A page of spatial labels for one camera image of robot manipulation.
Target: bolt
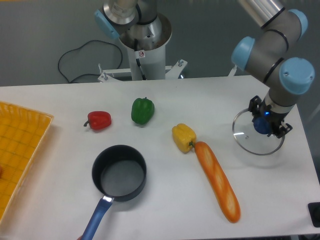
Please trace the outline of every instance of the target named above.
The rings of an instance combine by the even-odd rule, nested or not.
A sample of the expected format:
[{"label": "bolt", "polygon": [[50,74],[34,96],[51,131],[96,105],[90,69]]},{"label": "bolt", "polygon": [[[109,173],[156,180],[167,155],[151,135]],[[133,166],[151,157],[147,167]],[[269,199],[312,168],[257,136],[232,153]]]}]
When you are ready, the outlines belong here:
[{"label": "bolt", "polygon": [[182,61],[182,59],[180,59],[178,62],[178,66],[181,67],[183,63],[184,63],[184,61]]}]

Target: metal bracket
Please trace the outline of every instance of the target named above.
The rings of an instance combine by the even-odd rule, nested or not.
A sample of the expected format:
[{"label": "metal bracket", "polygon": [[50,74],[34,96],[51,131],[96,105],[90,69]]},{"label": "metal bracket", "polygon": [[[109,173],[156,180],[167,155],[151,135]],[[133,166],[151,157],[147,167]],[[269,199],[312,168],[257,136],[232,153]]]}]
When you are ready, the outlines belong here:
[{"label": "metal bracket", "polygon": [[[180,59],[174,66],[165,66],[165,79],[178,79],[187,64],[187,61]],[[101,83],[122,82],[117,78],[129,78],[131,76],[130,68],[102,70],[101,65],[99,64],[99,70],[101,75],[98,77],[98,80]]]}]

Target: pepper stem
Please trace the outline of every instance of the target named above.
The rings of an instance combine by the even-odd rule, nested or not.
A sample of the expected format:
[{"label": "pepper stem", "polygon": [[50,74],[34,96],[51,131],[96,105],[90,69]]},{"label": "pepper stem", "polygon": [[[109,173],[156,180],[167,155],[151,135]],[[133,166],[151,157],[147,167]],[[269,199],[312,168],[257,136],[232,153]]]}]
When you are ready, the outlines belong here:
[{"label": "pepper stem", "polygon": [[83,126],[86,127],[88,125],[88,123],[89,123],[89,120],[86,121]]},{"label": "pepper stem", "polygon": [[189,142],[189,146],[192,146],[193,148],[195,148],[194,142],[193,141]]}]

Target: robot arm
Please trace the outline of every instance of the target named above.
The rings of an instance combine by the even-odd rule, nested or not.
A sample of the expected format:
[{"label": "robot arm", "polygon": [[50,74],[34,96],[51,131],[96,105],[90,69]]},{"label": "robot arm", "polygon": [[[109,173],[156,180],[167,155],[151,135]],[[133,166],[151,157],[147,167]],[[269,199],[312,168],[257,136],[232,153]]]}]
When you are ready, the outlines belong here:
[{"label": "robot arm", "polygon": [[270,88],[263,101],[254,97],[248,110],[259,133],[281,138],[292,129],[284,118],[315,77],[315,70],[307,60],[282,58],[305,33],[308,20],[298,10],[286,10],[278,0],[238,1],[264,33],[257,41],[251,37],[242,39],[231,60]]},{"label": "robot arm", "polygon": [[94,15],[100,29],[127,49],[132,80],[166,78],[165,45],[172,30],[157,12],[157,0],[108,0]]},{"label": "robot arm", "polygon": [[156,0],[109,0],[97,10],[95,20],[111,39],[117,39],[135,24],[146,25],[157,18]]}]

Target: blue handle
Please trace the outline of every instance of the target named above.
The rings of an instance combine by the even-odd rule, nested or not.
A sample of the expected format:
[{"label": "blue handle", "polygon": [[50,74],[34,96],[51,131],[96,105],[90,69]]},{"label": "blue handle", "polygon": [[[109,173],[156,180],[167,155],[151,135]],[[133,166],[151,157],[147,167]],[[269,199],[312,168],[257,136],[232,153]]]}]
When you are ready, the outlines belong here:
[{"label": "blue handle", "polygon": [[111,25],[111,23],[106,19],[106,17],[99,11],[94,13],[95,21],[99,28],[111,39],[118,39],[120,37],[119,33]]},{"label": "blue handle", "polygon": [[107,200],[104,200],[103,198],[100,199],[98,202],[92,217],[86,226],[84,233],[81,237],[81,240],[92,240],[94,238],[94,235],[98,229],[98,226],[101,222],[101,219],[107,212],[107,210],[111,207],[112,201],[109,202]]}]

